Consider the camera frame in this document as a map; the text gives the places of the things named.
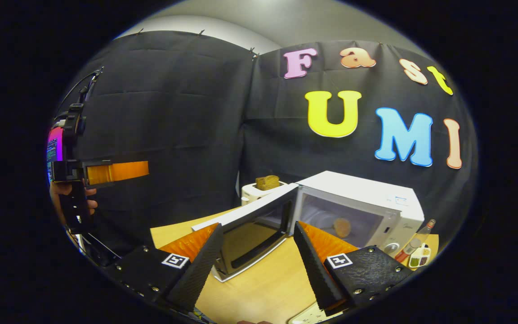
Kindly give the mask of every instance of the microwave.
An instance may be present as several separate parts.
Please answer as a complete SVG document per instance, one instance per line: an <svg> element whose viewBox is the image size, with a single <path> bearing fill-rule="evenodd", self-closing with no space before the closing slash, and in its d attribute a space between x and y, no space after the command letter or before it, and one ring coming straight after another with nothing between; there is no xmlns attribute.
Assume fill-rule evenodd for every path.
<svg viewBox="0 0 518 324"><path fill-rule="evenodd" d="M335 221L349 224L348 233ZM261 199L197 224L221 223L223 245L211 273L224 282L253 266L293 235L302 221L364 248L397 254L424 221L411 188L325 171L274 189Z"/></svg>

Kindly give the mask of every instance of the screen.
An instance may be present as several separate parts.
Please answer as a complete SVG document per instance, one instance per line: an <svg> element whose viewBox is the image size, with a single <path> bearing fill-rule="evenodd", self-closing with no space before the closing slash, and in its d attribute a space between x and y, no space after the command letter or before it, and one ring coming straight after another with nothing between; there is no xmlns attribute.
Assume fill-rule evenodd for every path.
<svg viewBox="0 0 518 324"><path fill-rule="evenodd" d="M260 256L285 235L290 205L281 204L223 234L223 257L232 269Z"/></svg>
<svg viewBox="0 0 518 324"><path fill-rule="evenodd" d="M57 127L51 130L47 139L47 179L51 183L51 162L63 161L62 145L63 129Z"/></svg>
<svg viewBox="0 0 518 324"><path fill-rule="evenodd" d="M312 195L304 195L301 221L337 236L357 248L364 248L376 232L383 216L340 205ZM350 230L345 231L345 223Z"/></svg>

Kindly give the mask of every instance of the white ceiling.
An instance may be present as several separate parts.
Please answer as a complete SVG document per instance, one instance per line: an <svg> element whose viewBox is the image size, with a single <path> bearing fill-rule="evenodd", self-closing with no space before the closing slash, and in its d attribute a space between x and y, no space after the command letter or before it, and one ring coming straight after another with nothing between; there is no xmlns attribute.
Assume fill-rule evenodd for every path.
<svg viewBox="0 0 518 324"><path fill-rule="evenodd" d="M384 22L336 0L185 0L149 18L176 15L224 20L282 47L311 41L380 41L430 57Z"/></svg>

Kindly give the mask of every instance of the table surface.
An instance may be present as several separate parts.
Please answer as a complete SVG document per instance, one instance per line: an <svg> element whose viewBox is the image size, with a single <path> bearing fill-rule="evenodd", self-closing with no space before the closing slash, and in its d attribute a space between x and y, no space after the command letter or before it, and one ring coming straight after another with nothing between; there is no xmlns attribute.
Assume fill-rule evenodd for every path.
<svg viewBox="0 0 518 324"><path fill-rule="evenodd" d="M191 233L191 226L230 211L152 228L153 243L160 248ZM430 235L425 243L432 250L432 258L436 256L438 235ZM409 258L403 264L407 266L408 261ZM284 324L313 303L315 295L301 255L293 237L289 237L261 261L224 283L209 275L195 307L218 324L236 324L240 320Z"/></svg>

